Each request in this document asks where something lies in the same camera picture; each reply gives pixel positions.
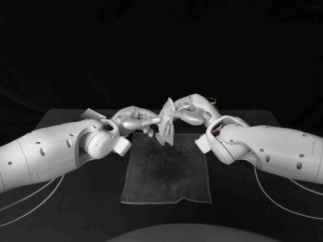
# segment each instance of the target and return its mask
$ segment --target robot forearm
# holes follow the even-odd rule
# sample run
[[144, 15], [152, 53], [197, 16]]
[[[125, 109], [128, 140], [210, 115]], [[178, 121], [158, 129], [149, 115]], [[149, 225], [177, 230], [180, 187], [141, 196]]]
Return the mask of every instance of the robot forearm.
[[245, 159], [268, 173], [323, 184], [323, 138], [292, 129], [248, 127], [240, 121], [230, 116], [217, 119], [214, 123], [226, 125], [214, 136], [210, 130], [216, 124], [209, 127], [209, 148], [196, 141], [203, 151], [210, 149], [226, 164]]
[[0, 193], [57, 178], [111, 151], [123, 155], [129, 146], [108, 119], [86, 119], [30, 132], [0, 147]]

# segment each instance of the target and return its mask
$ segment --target table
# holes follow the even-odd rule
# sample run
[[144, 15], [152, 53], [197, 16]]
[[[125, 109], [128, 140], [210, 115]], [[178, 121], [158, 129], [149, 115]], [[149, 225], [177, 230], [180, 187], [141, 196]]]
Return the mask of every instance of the table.
[[[51, 109], [37, 129], [73, 121], [85, 110]], [[106, 118], [118, 110], [95, 109]], [[279, 126], [266, 110], [220, 110], [239, 117], [250, 126]], [[177, 133], [201, 134], [203, 126], [178, 119]], [[119, 202], [125, 183], [129, 151], [89, 161], [64, 175], [44, 204], [24, 218], [0, 228], [0, 241], [106, 241], [148, 226], [170, 223], [200, 223], [237, 228], [279, 241], [323, 241], [323, 221], [297, 216], [265, 197], [253, 167], [237, 160], [226, 165], [211, 152], [206, 153], [211, 203], [181, 200], [175, 204], [129, 205]], [[310, 216], [323, 217], [323, 197], [302, 190], [288, 179], [258, 170], [262, 187], [276, 203]], [[0, 212], [0, 224], [30, 211], [50, 194], [56, 181], [25, 201]], [[299, 182], [323, 192], [318, 184]], [[0, 194], [0, 207], [33, 193], [46, 183], [15, 188]]]

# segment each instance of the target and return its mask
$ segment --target white cable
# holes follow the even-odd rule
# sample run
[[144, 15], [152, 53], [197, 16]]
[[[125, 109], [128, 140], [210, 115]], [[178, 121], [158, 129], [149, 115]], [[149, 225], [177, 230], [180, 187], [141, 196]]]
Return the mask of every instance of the white cable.
[[[263, 190], [263, 188], [262, 188], [262, 186], [261, 186], [261, 184], [259, 184], [259, 181], [258, 181], [258, 185], [259, 185], [259, 188], [261, 188], [261, 190], [262, 190], [262, 192], [263, 192], [265, 196], [269, 198], [269, 196], [266, 195], [265, 190]], [[299, 213], [297, 213], [297, 212], [294, 212], [294, 211], [288, 210], [288, 209], [286, 209], [286, 208], [284, 208], [281, 205], [278, 205], [275, 202], [273, 202], [273, 204], [275, 204], [275, 205], [276, 205], [279, 208], [282, 208], [284, 210], [286, 210], [288, 212], [291, 212], [291, 213], [294, 213], [294, 214], [297, 214], [297, 215], [299, 215], [299, 216], [302, 216], [302, 217], [307, 217], [307, 218], [314, 218], [314, 219], [320, 219], [320, 220], [323, 220], [323, 218], [318, 218], [318, 217], [311, 217], [311, 216], [308, 216], [308, 215], [299, 214]]]
[[318, 194], [318, 195], [321, 195], [323, 196], [323, 193], [320, 193], [320, 192], [315, 192], [315, 191], [312, 191], [311, 189], [308, 189], [307, 187], [304, 187], [302, 185], [299, 185], [292, 179], [289, 179], [302, 189], [305, 189], [307, 191], [310, 191], [310, 192], [312, 192], [312, 193], [315, 193], [315, 194]]
[[40, 205], [46, 202], [46, 200], [48, 199], [48, 197], [50, 197], [50, 195], [47, 196], [47, 198], [43, 200], [43, 202], [23, 215], [23, 216], [20, 216], [17, 219], [14, 219], [12, 221], [10, 221], [8, 223], [4, 223], [2, 225], [0, 225], [0, 227], [2, 227], [4, 225], [7, 225], [7, 224], [10, 224], [10, 223], [12, 223], [14, 221], [17, 221], [18, 219], [21, 219], [24, 216], [27, 216], [38, 207], [40, 207]]
[[0, 211], [2, 211], [4, 209], [7, 209], [12, 205], [15, 205], [17, 203], [20, 203], [21, 201], [24, 201], [27, 198], [30, 198], [36, 193], [38, 193], [50, 185], [50, 183], [53, 181], [54, 181], [54, 179], [36, 192], [33, 192], [25, 198], [23, 198], [21, 200], [15, 201], [14, 203], [11, 203], [10, 205], [7, 205], [5, 207], [0, 208]]

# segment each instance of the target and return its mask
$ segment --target towel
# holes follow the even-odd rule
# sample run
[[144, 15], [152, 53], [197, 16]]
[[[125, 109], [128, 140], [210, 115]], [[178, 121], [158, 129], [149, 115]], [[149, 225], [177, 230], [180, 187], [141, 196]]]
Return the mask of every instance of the towel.
[[173, 125], [173, 117], [167, 115], [167, 111], [174, 111], [174, 102], [168, 98], [164, 103], [162, 109], [160, 110], [158, 116], [161, 117], [161, 122], [157, 124], [158, 133], [155, 133], [155, 139], [161, 145], [165, 142], [170, 145], [174, 145], [174, 125]]
[[206, 158], [196, 134], [175, 134], [174, 145], [132, 134], [121, 203], [171, 204], [181, 199], [210, 203]]

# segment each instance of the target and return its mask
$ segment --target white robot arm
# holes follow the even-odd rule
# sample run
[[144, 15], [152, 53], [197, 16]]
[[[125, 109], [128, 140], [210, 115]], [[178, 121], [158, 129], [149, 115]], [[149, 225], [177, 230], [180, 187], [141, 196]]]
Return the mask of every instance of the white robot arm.
[[111, 151], [123, 156], [131, 143], [121, 130], [126, 136], [139, 128], [152, 136], [148, 125], [161, 120], [152, 112], [134, 106], [122, 109], [112, 119], [102, 115], [98, 119], [34, 130], [0, 147], [0, 193], [60, 177]]
[[[243, 159], [268, 173], [323, 184], [323, 138], [292, 129], [249, 127], [237, 117], [220, 116], [214, 109], [203, 108], [209, 105], [209, 101], [198, 94], [193, 94], [174, 102], [180, 111], [168, 113], [188, 124], [197, 119], [197, 123], [207, 127], [206, 133], [194, 141], [201, 152], [211, 150], [227, 165]], [[194, 112], [197, 109], [210, 110], [216, 119], [203, 118], [204, 111], [198, 115]]]

